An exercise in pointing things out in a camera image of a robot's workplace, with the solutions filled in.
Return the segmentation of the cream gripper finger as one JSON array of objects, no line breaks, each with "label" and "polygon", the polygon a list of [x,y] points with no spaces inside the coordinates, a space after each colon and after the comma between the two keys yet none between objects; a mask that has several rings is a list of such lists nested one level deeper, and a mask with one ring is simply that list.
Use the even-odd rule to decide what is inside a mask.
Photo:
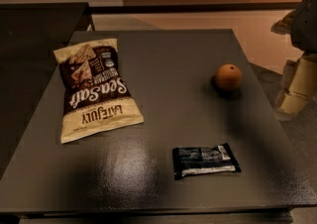
[{"label": "cream gripper finger", "polygon": [[298,60],[288,60],[283,69],[280,90],[274,103],[279,121],[296,117],[317,95],[317,55],[304,53]]},{"label": "cream gripper finger", "polygon": [[292,25],[294,21],[295,11],[290,11],[282,19],[275,22],[270,30],[279,35],[290,35],[292,33]]}]

